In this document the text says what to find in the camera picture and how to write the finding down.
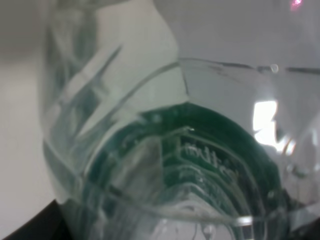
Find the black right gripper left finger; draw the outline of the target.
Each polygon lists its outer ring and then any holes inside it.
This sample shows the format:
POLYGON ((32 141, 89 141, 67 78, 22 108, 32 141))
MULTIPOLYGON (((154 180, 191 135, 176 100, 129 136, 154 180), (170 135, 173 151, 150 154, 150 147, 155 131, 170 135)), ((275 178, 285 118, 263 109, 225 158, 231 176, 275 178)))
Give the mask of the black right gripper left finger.
POLYGON ((54 200, 4 240, 72 240, 58 203, 54 200))

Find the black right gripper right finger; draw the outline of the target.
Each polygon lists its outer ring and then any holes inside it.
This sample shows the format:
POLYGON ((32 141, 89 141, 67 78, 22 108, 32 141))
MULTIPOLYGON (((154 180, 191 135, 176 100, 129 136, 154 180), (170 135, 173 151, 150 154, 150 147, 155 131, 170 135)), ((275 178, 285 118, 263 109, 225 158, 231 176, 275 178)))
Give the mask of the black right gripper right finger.
POLYGON ((318 220, 318 203, 304 204, 282 191, 287 206, 288 229, 290 233, 310 227, 318 220))

